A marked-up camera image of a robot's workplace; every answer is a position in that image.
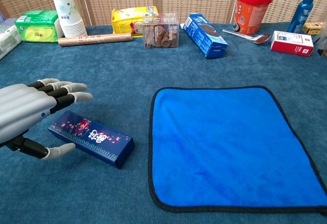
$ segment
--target blue towel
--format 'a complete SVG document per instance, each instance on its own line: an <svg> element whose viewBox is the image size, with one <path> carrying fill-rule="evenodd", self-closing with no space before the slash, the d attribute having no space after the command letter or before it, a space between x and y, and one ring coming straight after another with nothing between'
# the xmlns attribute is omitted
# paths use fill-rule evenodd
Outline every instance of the blue towel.
<svg viewBox="0 0 327 224"><path fill-rule="evenodd" d="M263 86L162 88L152 100L149 187L173 212L327 213L327 189Z"/></svg>

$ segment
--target orange bucket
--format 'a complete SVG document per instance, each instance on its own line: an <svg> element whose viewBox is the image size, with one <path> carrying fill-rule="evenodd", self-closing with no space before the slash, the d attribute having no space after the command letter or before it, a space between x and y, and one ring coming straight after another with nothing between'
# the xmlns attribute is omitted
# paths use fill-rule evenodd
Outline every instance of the orange bucket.
<svg viewBox="0 0 327 224"><path fill-rule="evenodd" d="M258 32L262 19L273 0L237 0L233 20L234 31L245 35Z"/></svg>

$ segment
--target table surface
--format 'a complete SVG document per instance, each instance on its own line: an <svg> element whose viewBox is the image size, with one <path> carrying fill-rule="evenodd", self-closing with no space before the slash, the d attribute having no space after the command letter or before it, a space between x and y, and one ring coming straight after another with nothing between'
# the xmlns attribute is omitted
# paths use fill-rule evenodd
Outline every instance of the table surface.
<svg viewBox="0 0 327 224"><path fill-rule="evenodd" d="M231 29L229 24L215 28ZM261 33L287 23L262 24ZM89 35L112 28L88 27ZM45 146L63 142L47 128L66 110L130 135L135 149L118 170L74 150L41 161L0 149L2 223L326 223L320 214L171 213L157 207L148 188L150 104L161 87L263 85L281 104L327 183L327 59L270 51L221 32L229 46L221 59L206 59L181 31L179 47L144 49L131 42L60 47L22 42L0 60L0 87L58 78L84 82L91 102L76 103L44 119L26 134Z"/></svg>

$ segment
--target printed label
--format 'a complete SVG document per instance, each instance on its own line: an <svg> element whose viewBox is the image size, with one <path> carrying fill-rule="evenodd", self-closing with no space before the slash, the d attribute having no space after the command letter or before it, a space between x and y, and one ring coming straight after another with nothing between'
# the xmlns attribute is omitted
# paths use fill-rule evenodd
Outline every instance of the printed label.
<svg viewBox="0 0 327 224"><path fill-rule="evenodd" d="M283 41L291 41L296 43L303 43L302 36L286 33L286 32L278 32L277 38Z"/></svg>
<svg viewBox="0 0 327 224"><path fill-rule="evenodd" d="M191 19L190 17L188 17L188 18L186 19L186 21L185 21L185 25L186 25L187 27L189 27L191 23L192 23L192 19Z"/></svg>
<svg viewBox="0 0 327 224"><path fill-rule="evenodd" d="M107 138L107 135L94 129L88 137L91 138L91 140L95 140L97 143L101 143Z"/></svg>
<svg viewBox="0 0 327 224"><path fill-rule="evenodd" d="M18 19L17 19L17 21L16 22L24 22L24 20L27 18L27 15L22 15L21 17L19 17Z"/></svg>
<svg viewBox="0 0 327 224"><path fill-rule="evenodd" d="M265 7L253 7L253 11L250 17L248 27L259 27L261 24L268 6Z"/></svg>
<svg viewBox="0 0 327 224"><path fill-rule="evenodd" d="M148 7L148 13L150 15L156 14L154 7Z"/></svg>

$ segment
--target white and red box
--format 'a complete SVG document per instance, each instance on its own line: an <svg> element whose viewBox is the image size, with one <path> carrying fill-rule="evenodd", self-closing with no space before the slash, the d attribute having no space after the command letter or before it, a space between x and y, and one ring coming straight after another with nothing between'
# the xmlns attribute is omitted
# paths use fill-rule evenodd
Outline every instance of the white and red box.
<svg viewBox="0 0 327 224"><path fill-rule="evenodd" d="M270 50L287 54L309 56L313 51L313 42L310 35L274 31Z"/></svg>

